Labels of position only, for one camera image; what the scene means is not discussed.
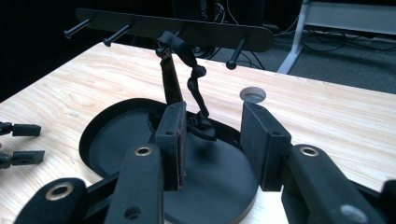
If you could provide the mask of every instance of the floor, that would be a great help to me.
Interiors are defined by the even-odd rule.
[[[276,72],[287,57],[293,34],[277,36],[273,47],[255,53],[265,70]],[[290,75],[396,94],[396,41],[388,38],[305,34],[304,48]],[[239,65],[260,67],[251,52]],[[212,60],[227,62],[233,50],[221,49]]]

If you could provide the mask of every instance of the wooden table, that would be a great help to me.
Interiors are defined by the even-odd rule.
[[[191,70],[174,58],[188,110],[197,112],[186,85]],[[135,97],[164,102],[159,62],[153,50],[98,44],[0,104],[1,121],[42,126],[36,138],[1,136],[1,150],[46,150],[39,165],[0,170],[0,223],[12,222],[54,179],[73,176],[87,185],[101,179],[80,159],[79,138],[99,112],[117,102]],[[230,71],[224,63],[199,64],[207,69],[200,90],[210,118],[239,130],[239,92],[259,87],[267,93],[261,105],[289,130],[293,144],[324,149],[348,178],[375,190],[396,178],[396,95],[242,66]],[[287,223],[279,193],[259,191],[243,223],[264,221]]]

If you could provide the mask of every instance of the black rod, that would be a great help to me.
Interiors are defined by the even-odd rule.
[[[118,38],[120,38],[120,36],[124,35],[126,32],[128,32],[129,29],[131,29],[132,25],[126,25],[124,27],[122,27],[122,29],[118,30],[113,36],[111,36],[110,38],[105,38],[103,40],[103,43],[110,47],[111,43],[113,43],[114,41],[116,41]]]
[[[91,20],[85,20],[82,23],[80,23],[79,25],[71,28],[68,31],[64,31],[64,36],[68,39],[70,39],[72,37],[73,34],[75,34],[76,32],[78,32],[79,30],[81,30],[82,28],[86,27],[87,25],[89,25],[91,23]]]
[[[239,54],[241,54],[242,48],[244,47],[246,42],[246,39],[242,37],[242,39],[239,41],[238,47],[236,47],[235,52],[233,53],[233,57],[231,58],[230,61],[226,63],[227,68],[230,70],[234,70],[236,68],[236,60],[239,57]]]

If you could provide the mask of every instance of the white desk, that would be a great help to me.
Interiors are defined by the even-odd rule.
[[[288,74],[301,53],[305,25],[396,35],[396,7],[312,2],[304,0],[289,55],[277,70]]]

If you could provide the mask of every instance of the metal grommet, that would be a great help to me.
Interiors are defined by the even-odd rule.
[[[316,149],[312,148],[312,147],[301,147],[300,151],[305,156],[309,156],[309,157],[316,157],[316,156],[319,155],[319,152]]]
[[[152,152],[151,147],[140,147],[134,151],[134,154],[136,156],[147,156],[147,155],[151,154],[151,152]]]
[[[70,182],[57,184],[46,193],[46,199],[49,201],[58,201],[69,195],[73,191],[73,188],[74,186]]]

